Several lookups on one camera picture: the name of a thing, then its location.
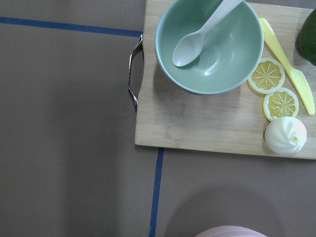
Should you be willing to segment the white plastic spoon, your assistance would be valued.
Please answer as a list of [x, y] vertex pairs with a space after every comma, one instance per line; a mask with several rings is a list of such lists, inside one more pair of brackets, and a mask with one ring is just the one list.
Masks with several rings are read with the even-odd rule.
[[176, 67], [183, 67], [193, 62], [202, 52], [206, 35], [241, 2], [241, 0], [223, 0], [199, 30], [183, 36], [173, 51], [173, 64]]

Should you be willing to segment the green bowl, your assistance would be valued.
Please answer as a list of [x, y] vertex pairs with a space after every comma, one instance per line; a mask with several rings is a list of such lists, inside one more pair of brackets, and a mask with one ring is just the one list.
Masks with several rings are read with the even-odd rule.
[[243, 84], [257, 67], [264, 47], [259, 18], [242, 1], [207, 35], [201, 54], [183, 67], [172, 62], [180, 39], [198, 30], [220, 5], [219, 0], [175, 0], [156, 31], [160, 68], [179, 87], [198, 94], [219, 94]]

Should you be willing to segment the lemon slice upper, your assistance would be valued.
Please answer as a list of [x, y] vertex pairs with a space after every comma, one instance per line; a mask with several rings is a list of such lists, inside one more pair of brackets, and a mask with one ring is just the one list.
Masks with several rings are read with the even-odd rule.
[[285, 71], [281, 63], [273, 58], [262, 57], [247, 83], [258, 93], [270, 94], [279, 90], [284, 81]]

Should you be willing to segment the lemon slice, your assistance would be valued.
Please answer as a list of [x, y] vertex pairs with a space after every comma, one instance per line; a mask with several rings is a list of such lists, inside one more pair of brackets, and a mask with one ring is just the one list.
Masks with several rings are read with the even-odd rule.
[[294, 92], [288, 88], [266, 94], [263, 99], [263, 113], [268, 121], [282, 117], [297, 117], [299, 101]]
[[279, 90], [284, 81], [285, 71], [281, 63], [273, 58], [262, 57], [247, 83], [258, 93], [270, 94]]

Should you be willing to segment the lemon slice lower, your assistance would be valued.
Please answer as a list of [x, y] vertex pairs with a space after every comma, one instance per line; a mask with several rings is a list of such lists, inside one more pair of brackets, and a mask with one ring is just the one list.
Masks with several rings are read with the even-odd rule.
[[263, 113], [268, 121], [282, 117], [297, 117], [299, 101], [294, 92], [288, 88], [266, 94], [263, 99]]

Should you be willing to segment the white steamed bun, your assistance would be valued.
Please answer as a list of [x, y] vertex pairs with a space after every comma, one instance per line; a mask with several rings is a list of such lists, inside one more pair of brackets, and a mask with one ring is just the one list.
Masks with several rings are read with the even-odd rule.
[[298, 153], [307, 141], [307, 129], [295, 117], [276, 118], [269, 123], [264, 134], [267, 146], [277, 154]]

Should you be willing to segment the pink bowl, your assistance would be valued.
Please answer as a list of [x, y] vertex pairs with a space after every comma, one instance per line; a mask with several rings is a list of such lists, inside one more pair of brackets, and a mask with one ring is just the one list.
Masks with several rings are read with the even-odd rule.
[[210, 228], [196, 235], [197, 237], [266, 237], [249, 228], [239, 226], [219, 226]]

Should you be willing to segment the yellow plastic knife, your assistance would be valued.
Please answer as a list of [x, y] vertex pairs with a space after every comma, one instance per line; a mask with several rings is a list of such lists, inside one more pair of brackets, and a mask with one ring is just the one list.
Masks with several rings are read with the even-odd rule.
[[259, 20], [262, 26], [265, 44], [283, 66], [285, 72], [298, 92], [307, 113], [310, 116], [314, 115], [316, 113], [314, 98], [304, 74], [292, 67], [269, 22], [265, 18], [259, 18]]

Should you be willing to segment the green avocado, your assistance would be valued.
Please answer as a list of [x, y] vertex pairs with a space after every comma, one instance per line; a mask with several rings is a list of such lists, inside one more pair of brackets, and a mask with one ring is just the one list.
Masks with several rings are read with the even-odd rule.
[[316, 10], [306, 18], [295, 42], [298, 53], [316, 65]]

